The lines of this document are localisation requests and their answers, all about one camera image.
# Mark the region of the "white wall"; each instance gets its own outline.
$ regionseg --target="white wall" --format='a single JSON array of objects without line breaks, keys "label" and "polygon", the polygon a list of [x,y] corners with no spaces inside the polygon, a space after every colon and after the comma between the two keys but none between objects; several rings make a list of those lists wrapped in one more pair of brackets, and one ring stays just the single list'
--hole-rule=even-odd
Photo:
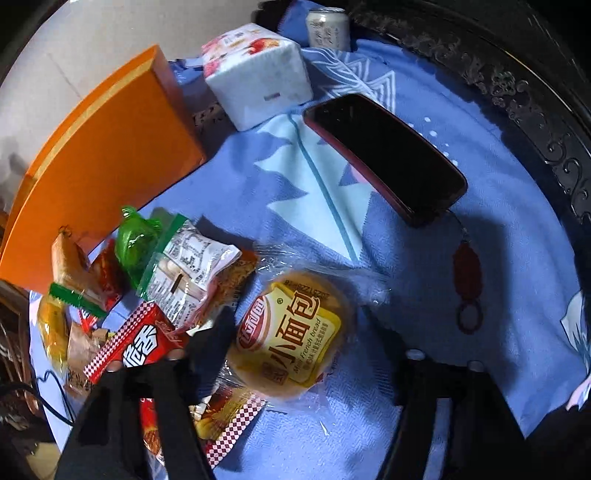
[{"label": "white wall", "polygon": [[106,76],[154,43],[168,59],[248,23],[259,0],[77,0],[28,43],[0,87],[0,207],[66,115]]}]

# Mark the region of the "orange box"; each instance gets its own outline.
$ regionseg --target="orange box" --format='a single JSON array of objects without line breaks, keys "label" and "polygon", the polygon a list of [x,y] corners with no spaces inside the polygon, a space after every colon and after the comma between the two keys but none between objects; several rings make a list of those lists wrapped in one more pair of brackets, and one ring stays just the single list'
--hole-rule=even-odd
[{"label": "orange box", "polygon": [[40,293],[60,229],[90,252],[122,220],[205,162],[183,95],[153,46],[91,92],[23,179],[0,249],[0,278]]}]

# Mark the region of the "red keychain charm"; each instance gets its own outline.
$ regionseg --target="red keychain charm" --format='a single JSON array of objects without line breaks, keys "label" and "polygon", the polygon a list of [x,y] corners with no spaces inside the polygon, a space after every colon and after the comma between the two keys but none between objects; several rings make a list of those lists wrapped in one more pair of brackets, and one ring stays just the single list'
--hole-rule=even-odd
[{"label": "red keychain charm", "polygon": [[[473,334],[482,326],[483,313],[480,306],[480,295],[482,294],[482,270],[480,269],[480,259],[472,249],[469,242],[468,230],[460,219],[448,210],[462,227],[463,240],[453,254],[453,284],[456,293],[462,299],[462,303],[456,310],[457,327],[462,333]],[[468,307],[476,310],[476,323],[469,325],[465,321],[465,310]]]}]

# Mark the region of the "red snack wrapper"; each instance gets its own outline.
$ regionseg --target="red snack wrapper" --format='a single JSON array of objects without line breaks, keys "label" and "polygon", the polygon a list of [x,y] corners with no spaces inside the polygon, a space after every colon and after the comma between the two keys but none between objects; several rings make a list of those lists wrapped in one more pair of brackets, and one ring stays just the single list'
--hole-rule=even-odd
[{"label": "red snack wrapper", "polygon": [[[189,407],[199,443],[211,467],[228,454],[264,405],[265,400],[249,389],[220,380],[210,397],[204,398],[197,406]],[[146,447],[164,464],[152,399],[141,400],[139,417]]]},{"label": "red snack wrapper", "polygon": [[[105,309],[110,312],[129,290],[127,277],[115,256],[115,240],[112,238],[90,265],[90,272],[98,280],[105,293]],[[80,323],[84,333],[90,333],[99,319],[79,309]]]},{"label": "red snack wrapper", "polygon": [[175,348],[184,348],[186,334],[172,336],[174,326],[153,302],[144,302],[129,316],[123,326],[84,368],[88,379],[96,384],[103,370],[113,360],[126,367],[150,364]]}]

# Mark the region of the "phone screen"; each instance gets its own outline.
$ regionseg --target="phone screen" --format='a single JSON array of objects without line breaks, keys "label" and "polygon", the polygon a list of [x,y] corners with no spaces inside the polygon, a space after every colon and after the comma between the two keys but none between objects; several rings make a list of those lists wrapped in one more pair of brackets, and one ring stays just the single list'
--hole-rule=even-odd
[{"label": "phone screen", "polygon": [[365,163],[411,213],[438,212],[466,190],[465,178],[442,154],[361,95],[330,100],[306,115]]}]

